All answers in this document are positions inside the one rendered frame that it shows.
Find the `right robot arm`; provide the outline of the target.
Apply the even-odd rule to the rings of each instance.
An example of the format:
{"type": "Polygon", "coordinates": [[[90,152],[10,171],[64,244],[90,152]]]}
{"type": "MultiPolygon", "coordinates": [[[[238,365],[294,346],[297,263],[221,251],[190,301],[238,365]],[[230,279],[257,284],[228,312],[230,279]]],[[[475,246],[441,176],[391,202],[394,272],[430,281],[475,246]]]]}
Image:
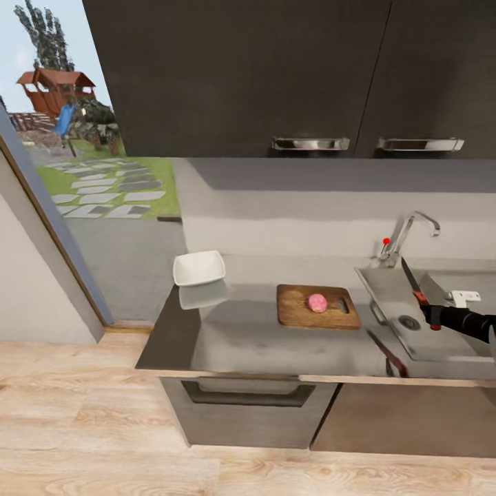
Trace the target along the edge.
{"type": "Polygon", "coordinates": [[[420,305],[426,323],[444,325],[490,344],[496,364],[496,315],[482,315],[466,308],[467,302],[480,302],[476,291],[451,290],[443,294],[444,305],[420,305]]]}

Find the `parer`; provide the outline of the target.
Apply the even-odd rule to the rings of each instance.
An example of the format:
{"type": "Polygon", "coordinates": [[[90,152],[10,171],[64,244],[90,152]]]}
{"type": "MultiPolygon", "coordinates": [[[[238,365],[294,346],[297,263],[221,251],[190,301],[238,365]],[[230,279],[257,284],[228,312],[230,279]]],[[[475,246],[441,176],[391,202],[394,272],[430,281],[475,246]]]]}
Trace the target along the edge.
{"type": "MultiPolygon", "coordinates": [[[[426,299],[425,295],[421,292],[421,289],[418,286],[417,281],[413,277],[413,274],[411,273],[409,266],[403,260],[403,257],[400,257],[399,265],[403,268],[404,272],[406,273],[407,278],[409,279],[411,286],[413,288],[414,296],[417,298],[419,304],[429,305],[428,300],[426,299]]],[[[437,331],[437,330],[441,330],[442,327],[439,325],[431,325],[431,329],[437,331]]]]}

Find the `cutting board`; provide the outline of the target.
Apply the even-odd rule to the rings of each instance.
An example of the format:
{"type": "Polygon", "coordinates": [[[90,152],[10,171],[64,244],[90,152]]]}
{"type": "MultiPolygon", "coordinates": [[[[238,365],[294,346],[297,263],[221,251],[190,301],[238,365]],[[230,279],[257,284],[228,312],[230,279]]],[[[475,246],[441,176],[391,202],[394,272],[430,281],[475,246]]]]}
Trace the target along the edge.
{"type": "Polygon", "coordinates": [[[348,291],[343,287],[308,285],[278,285],[277,309],[282,324],[314,325],[339,329],[360,329],[362,321],[348,291]],[[325,307],[321,312],[310,310],[307,298],[312,293],[324,296],[325,307]],[[337,299],[341,299],[346,313],[341,312],[337,299]]]}

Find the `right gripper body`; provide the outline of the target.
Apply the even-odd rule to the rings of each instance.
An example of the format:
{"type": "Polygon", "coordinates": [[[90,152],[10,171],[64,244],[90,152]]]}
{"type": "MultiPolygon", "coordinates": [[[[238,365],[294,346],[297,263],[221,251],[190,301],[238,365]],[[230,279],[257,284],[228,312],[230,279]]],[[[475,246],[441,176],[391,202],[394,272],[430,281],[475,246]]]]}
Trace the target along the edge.
{"type": "Polygon", "coordinates": [[[445,327],[469,335],[464,330],[464,320],[469,314],[476,312],[469,311],[469,308],[445,307],[444,305],[429,304],[425,307],[427,309],[424,311],[424,314],[426,314],[426,323],[439,326],[444,325],[445,327]]]}

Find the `vidalia onion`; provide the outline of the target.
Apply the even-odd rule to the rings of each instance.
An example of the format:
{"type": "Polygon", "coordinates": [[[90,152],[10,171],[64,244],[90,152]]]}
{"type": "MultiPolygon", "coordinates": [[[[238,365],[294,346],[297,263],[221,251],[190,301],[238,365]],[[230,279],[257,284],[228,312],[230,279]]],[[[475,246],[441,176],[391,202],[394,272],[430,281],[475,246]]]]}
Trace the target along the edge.
{"type": "Polygon", "coordinates": [[[310,310],[317,311],[317,313],[324,310],[324,296],[318,295],[318,293],[312,293],[307,299],[310,310]]]}

